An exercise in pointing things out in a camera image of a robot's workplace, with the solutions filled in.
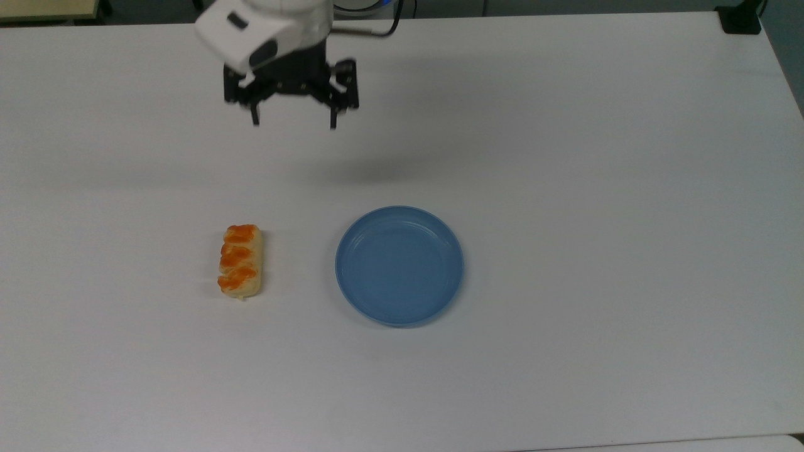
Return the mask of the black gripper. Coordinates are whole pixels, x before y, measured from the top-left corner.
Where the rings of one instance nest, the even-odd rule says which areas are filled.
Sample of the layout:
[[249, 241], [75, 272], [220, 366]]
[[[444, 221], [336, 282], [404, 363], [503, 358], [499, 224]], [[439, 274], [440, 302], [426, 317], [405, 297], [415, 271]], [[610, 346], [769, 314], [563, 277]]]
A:
[[241, 85], [245, 74], [228, 65], [223, 68], [224, 102], [239, 105], [251, 115], [253, 126], [259, 126], [259, 103], [254, 94], [274, 92], [289, 94], [305, 87], [311, 95], [330, 99], [330, 129], [338, 125], [338, 117], [348, 110], [360, 107], [358, 69], [355, 59], [344, 59], [327, 64], [327, 43], [319, 42], [308, 48], [279, 55], [277, 42], [266, 42], [250, 55], [250, 69], [254, 75], [250, 89]]

